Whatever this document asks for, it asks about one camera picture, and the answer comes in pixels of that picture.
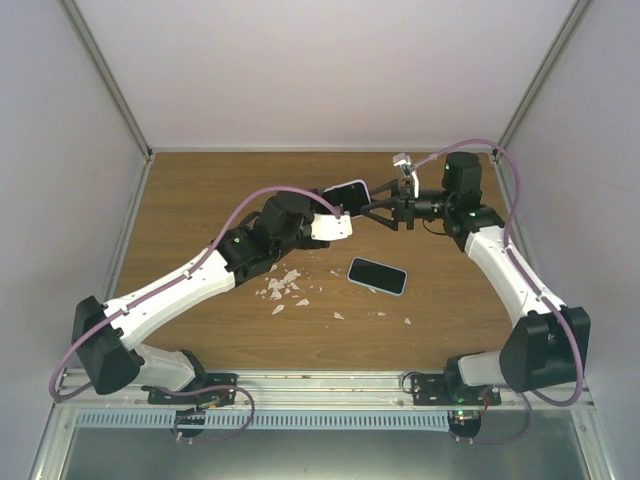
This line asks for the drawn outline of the grey aluminium corner post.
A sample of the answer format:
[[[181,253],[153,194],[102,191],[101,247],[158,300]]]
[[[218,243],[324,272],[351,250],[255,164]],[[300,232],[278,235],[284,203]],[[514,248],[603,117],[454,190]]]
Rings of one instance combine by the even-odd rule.
[[[515,137],[593,4],[593,0],[575,0],[572,2],[498,141],[498,144],[504,149],[508,148],[508,145]]]

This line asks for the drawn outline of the phone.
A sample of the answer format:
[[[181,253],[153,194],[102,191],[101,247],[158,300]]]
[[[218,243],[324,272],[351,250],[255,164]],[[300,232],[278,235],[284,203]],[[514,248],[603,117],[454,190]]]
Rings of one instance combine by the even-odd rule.
[[[361,257],[351,261],[347,273],[351,283],[393,296],[404,293],[407,278],[404,270]]]
[[[362,179],[328,187],[322,197],[331,205],[341,207],[352,219],[360,217],[362,209],[371,203],[368,186]]]

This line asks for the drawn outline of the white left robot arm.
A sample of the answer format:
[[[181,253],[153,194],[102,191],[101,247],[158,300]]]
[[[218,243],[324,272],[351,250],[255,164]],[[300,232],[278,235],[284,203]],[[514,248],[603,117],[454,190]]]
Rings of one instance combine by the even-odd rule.
[[[174,394],[185,404],[203,398],[209,375],[188,350],[146,345],[160,327],[192,307],[270,271],[295,249],[322,249],[352,233],[341,207],[299,188],[267,189],[259,212],[228,219],[193,259],[127,295],[76,307],[69,353],[77,356],[89,388],[109,395],[138,384]]]

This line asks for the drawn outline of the grey left corner post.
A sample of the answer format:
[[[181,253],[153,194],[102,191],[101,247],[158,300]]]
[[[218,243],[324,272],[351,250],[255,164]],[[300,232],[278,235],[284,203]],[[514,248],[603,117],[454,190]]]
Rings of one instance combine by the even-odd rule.
[[[125,123],[129,135],[143,155],[145,161],[147,163],[151,162],[153,149],[149,145],[142,129],[135,119],[133,112],[77,2],[74,0],[60,0],[58,1],[58,5],[79,40],[82,48],[88,55],[103,86],[106,88],[109,97],[113,101],[117,112]]]

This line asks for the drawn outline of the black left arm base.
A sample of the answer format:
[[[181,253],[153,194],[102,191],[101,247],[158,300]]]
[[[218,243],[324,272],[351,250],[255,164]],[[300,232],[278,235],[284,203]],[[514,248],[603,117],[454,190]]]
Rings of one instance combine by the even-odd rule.
[[[210,373],[196,377],[182,390],[170,393],[159,387],[143,386],[152,405],[227,406],[235,402],[236,373]]]

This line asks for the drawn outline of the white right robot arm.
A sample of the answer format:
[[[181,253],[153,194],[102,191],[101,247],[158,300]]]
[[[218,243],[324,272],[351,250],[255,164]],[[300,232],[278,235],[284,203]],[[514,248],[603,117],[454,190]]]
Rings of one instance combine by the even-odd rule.
[[[510,221],[483,204],[478,156],[448,154],[439,190],[420,188],[418,166],[408,155],[396,155],[393,164],[401,179],[372,189],[362,214],[391,230],[441,221],[445,235],[485,275],[512,323],[501,350],[449,359],[442,382],[447,400],[464,405],[481,387],[506,386],[555,407],[575,404],[584,387],[591,320],[544,285],[511,241]]]

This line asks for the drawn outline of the phone in blue case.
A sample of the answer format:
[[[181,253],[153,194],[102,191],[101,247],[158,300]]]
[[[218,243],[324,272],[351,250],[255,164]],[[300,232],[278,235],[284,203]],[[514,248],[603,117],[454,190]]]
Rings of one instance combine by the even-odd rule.
[[[393,296],[404,293],[407,278],[404,270],[361,257],[351,261],[347,273],[351,283]]]

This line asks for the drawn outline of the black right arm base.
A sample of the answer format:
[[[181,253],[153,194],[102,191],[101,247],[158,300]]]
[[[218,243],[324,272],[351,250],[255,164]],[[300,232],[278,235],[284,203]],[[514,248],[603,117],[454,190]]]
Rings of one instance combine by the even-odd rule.
[[[457,385],[443,373],[409,371],[399,379],[401,390],[415,406],[499,406],[502,398],[492,387]]]

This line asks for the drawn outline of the aluminium mounting rail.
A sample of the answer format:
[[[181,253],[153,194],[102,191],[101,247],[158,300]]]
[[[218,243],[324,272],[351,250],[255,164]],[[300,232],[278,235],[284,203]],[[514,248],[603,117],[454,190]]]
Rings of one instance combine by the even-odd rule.
[[[445,409],[444,403],[414,407],[413,398],[400,387],[398,371],[286,371],[238,370],[237,385],[247,390],[258,410],[423,410]],[[57,391],[70,394],[89,381],[80,369],[68,369]],[[501,387],[501,404],[494,409],[524,409],[524,400]],[[106,396],[93,388],[65,401],[78,407],[147,407],[148,393],[129,385]]]

